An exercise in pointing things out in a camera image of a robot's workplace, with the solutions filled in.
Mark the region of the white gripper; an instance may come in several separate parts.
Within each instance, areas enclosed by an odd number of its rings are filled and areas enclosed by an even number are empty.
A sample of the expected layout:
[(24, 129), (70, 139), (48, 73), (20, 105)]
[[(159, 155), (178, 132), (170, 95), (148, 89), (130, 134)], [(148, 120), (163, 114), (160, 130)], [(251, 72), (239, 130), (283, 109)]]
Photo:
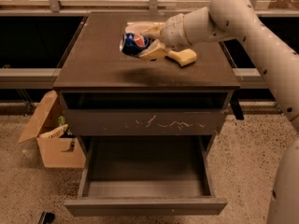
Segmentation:
[(145, 61), (165, 57), (170, 51), (169, 47), (188, 46), (190, 44), (185, 35), (184, 15), (182, 13), (169, 18), (164, 24), (151, 25), (151, 27), (143, 30), (141, 34), (154, 40), (147, 49), (137, 55), (139, 59)]

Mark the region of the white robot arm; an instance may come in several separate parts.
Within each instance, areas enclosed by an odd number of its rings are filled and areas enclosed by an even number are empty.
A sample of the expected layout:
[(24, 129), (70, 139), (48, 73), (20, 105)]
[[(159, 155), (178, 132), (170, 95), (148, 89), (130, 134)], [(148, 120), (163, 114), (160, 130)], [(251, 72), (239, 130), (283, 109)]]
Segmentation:
[[(177, 58), (174, 48), (235, 38), (249, 55), (284, 115), (299, 131), (299, 54), (258, 18), (250, 0), (210, 0), (187, 14), (177, 14), (141, 32), (153, 40), (144, 60)], [(279, 163), (267, 224), (299, 224), (299, 139)]]

